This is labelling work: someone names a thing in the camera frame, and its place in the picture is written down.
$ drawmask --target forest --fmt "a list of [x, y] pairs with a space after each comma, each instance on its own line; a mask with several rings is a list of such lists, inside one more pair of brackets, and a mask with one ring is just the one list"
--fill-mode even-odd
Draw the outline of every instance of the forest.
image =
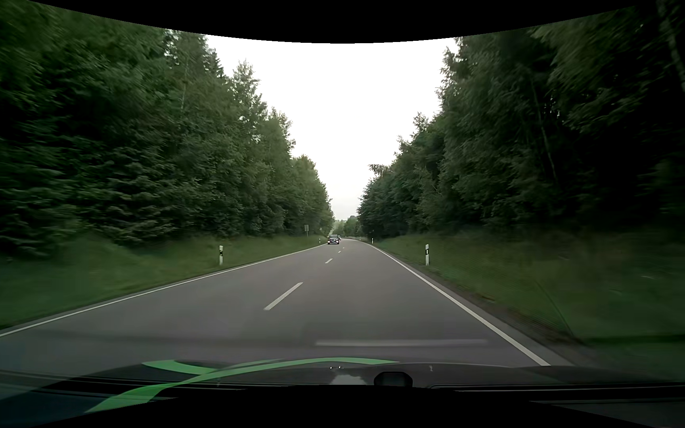
[[685, 2], [455, 42], [440, 112], [370, 166], [363, 233], [685, 234]]
[[258, 83], [202, 34], [0, 0], [0, 251], [326, 234], [327, 190]]

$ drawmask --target solid white edge line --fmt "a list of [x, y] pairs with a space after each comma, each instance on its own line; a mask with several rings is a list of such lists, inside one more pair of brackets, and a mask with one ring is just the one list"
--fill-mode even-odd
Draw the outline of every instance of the solid white edge line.
[[151, 292], [158, 292], [158, 291], [161, 291], [161, 290], [169, 289], [170, 287], [176, 287], [176, 286], [180, 286], [180, 285], [182, 285], [182, 284], [191, 283], [191, 282], [193, 282], [193, 281], [197, 281], [198, 279], [210, 278], [210, 277], [214, 277], [215, 275], [220, 275], [220, 274], [222, 274], [222, 273], [231, 272], [232, 270], [237, 270], [237, 269], [242, 269], [242, 268], [250, 267], [250, 266], [253, 266], [253, 265], [256, 265], [256, 264], [265, 263], [265, 262], [267, 262], [267, 261], [271, 261], [271, 260], [275, 260], [275, 259], [279, 259], [279, 258], [286, 258], [287, 256], [291, 256], [291, 255], [293, 255], [293, 254], [302, 253], [303, 251], [313, 250], [314, 248], [319, 248], [319, 247], [321, 247], [322, 245], [316, 245], [316, 246], [311, 247], [311, 248], [306, 248], [305, 250], [295, 251], [294, 253], [290, 253], [290, 254], [283, 254], [283, 255], [281, 255], [281, 256], [276, 256], [275, 258], [270, 258], [270, 259], [265, 259], [265, 260], [261, 260], [261, 261], [256, 261], [256, 262], [252, 262], [252, 263], [250, 263], [250, 264], [244, 264], [244, 265], [242, 265], [242, 266], [232, 267], [232, 268], [229, 268], [229, 269], [226, 269], [226, 270], [219, 270], [218, 272], [209, 273], [209, 274], [207, 274], [207, 275], [204, 275], [204, 277], [197, 277], [197, 278], [187, 279], [186, 281], [182, 281], [182, 282], [180, 282], [180, 283], [175, 283], [175, 284], [171, 284], [171, 285], [169, 285], [169, 286], [164, 286], [164, 287], [152, 289], [152, 290], [149, 290], [149, 291], [146, 291], [146, 292], [142, 292], [142, 293], [139, 293], [139, 294], [135, 294], [134, 296], [128, 296], [128, 297], [124, 297], [124, 298], [119, 298], [118, 300], [113, 300], [113, 301], [111, 301], [111, 302], [103, 303], [103, 304], [101, 304], [101, 305], [97, 305], [97, 306], [92, 306], [92, 307], [90, 307], [90, 308], [81, 309], [80, 311], [71, 312], [71, 313], [69, 313], [69, 314], [61, 315], [61, 316], [59, 316], [59, 317], [50, 318], [50, 319], [48, 319], [48, 320], [41, 321], [41, 322], [37, 322], [37, 323], [31, 324], [31, 325], [26, 325], [26, 326], [24, 326], [24, 327], [20, 327], [20, 328], [17, 328], [17, 329], [15, 329], [15, 330], [5, 331], [4, 333], [1, 333], [1, 334], [0, 334], [0, 337], [7, 336], [7, 335], [10, 335], [10, 334], [13, 334], [13, 333], [17, 333], [18, 331], [27, 330], [27, 329], [29, 329], [29, 328], [38, 327], [38, 326], [40, 326], [40, 325], [44, 325], [44, 324], [50, 323], [50, 322], [52, 322], [52, 321], [61, 320], [62, 318], [67, 318], [67, 317], [71, 317], [71, 316], [73, 316], [73, 315], [78, 315], [78, 314], [81, 314], [81, 313], [83, 313], [83, 312], [92, 311], [92, 310], [94, 310], [94, 309], [101, 308], [101, 307], [104, 307], [104, 306], [109, 306], [109, 305], [112, 305], [113, 303], [123, 302], [124, 300], [128, 300], [128, 299], [130, 299], [130, 298], [139, 297], [139, 296], [144, 296], [145, 294], [150, 294]]
[[276, 306], [277, 303], [281, 302], [281, 300], [282, 300], [283, 298], [289, 296], [291, 292], [295, 291], [295, 289], [298, 288], [301, 284], [302, 284], [302, 283], [297, 283], [297, 284], [295, 284], [294, 286], [292, 286], [292, 288], [290, 288], [289, 290], [285, 291], [284, 294], [282, 294], [281, 296], [277, 297], [276, 300], [274, 300], [274, 301], [271, 302], [268, 306], [266, 306], [265, 308], [263, 308], [263, 310], [264, 310], [264, 311], [269, 311], [271, 308], [273, 308], [274, 306]]
[[430, 287], [433, 287], [433, 289], [435, 289], [437, 292], [441, 293], [441, 294], [442, 294], [443, 296], [445, 296], [448, 300], [451, 300], [451, 301], [452, 301], [453, 303], [455, 303], [458, 307], [462, 308], [467, 314], [469, 314], [469, 315], [475, 317], [478, 321], [480, 321], [481, 323], [483, 323], [486, 327], [488, 327], [488, 328], [490, 328], [491, 330], [493, 330], [494, 333], [496, 333], [497, 335], [503, 337], [504, 340], [506, 340], [507, 342], [509, 342], [509, 344], [511, 344], [511, 345], [514, 346], [515, 348], [519, 349], [519, 351], [521, 351], [523, 354], [529, 356], [533, 361], [535, 361], [535, 362], [538, 363], [539, 365], [551, 365], [551, 364], [548, 364], [547, 361], [546, 361], [545, 359], [539, 357], [539, 356], [536, 355], [533, 351], [529, 350], [529, 349], [526, 348], [524, 345], [520, 344], [517, 340], [514, 340], [514, 338], [512, 338], [512, 337], [509, 336], [508, 334], [506, 334], [506, 333], [504, 333], [503, 331], [501, 331], [497, 326], [492, 325], [491, 323], [489, 323], [488, 321], [486, 321], [485, 318], [479, 316], [477, 313], [475, 313], [475, 311], [473, 311], [472, 309], [470, 309], [470, 308], [468, 308], [468, 307], [462, 305], [461, 302], [459, 302], [457, 299], [455, 299], [455, 298], [449, 296], [446, 292], [444, 292], [444, 291], [441, 290], [440, 288], [436, 287], [433, 283], [429, 282], [427, 279], [424, 279], [421, 275], [419, 275], [418, 273], [416, 273], [416, 272], [414, 272], [413, 270], [411, 270], [411, 268], [409, 268], [409, 267], [407, 267], [406, 265], [402, 264], [399, 260], [396, 260], [395, 258], [391, 257], [388, 253], [384, 252], [383, 250], [380, 250], [379, 248], [375, 247], [374, 245], [371, 245], [371, 244], [368, 244], [368, 243], [366, 243], [366, 245], [368, 245], [368, 246], [370, 246], [370, 247], [376, 249], [377, 251], [379, 251], [379, 252], [381, 252], [382, 254], [386, 255], [388, 258], [391, 258], [394, 262], [398, 263], [401, 267], [403, 267], [404, 269], [406, 269], [406, 270], [408, 270], [409, 272], [411, 272], [415, 277], [421, 279], [422, 281], [424, 281], [424, 282], [425, 282], [427, 285], [429, 285]]

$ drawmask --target asphalt road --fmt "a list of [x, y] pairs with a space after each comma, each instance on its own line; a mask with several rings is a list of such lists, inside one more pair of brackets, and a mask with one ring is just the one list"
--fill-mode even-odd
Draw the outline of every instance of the asphalt road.
[[[0, 332], [0, 370], [71, 377], [159, 359], [321, 356], [569, 365], [352, 239], [88, 309]], [[0, 398], [20, 391], [0, 385]]]

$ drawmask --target overcast sky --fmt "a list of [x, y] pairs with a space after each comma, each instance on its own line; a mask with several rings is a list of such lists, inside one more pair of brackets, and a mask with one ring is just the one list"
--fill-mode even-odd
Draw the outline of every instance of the overcast sky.
[[327, 185], [335, 219], [355, 216], [369, 164], [395, 159], [417, 112], [440, 108], [443, 52], [452, 39], [391, 44], [293, 44], [208, 36], [224, 70], [253, 65], [269, 107], [292, 121], [293, 156], [307, 155]]

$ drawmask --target grass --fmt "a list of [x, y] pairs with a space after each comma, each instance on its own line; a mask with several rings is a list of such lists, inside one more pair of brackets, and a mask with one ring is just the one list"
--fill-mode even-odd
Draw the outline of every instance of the grass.
[[[84, 236], [50, 260], [11, 260], [0, 254], [0, 329], [317, 245], [319, 237], [202, 236], [131, 250]], [[218, 246], [224, 264], [218, 266]]]
[[594, 348], [622, 369], [685, 379], [685, 243], [651, 231], [502, 239], [405, 235], [383, 250]]

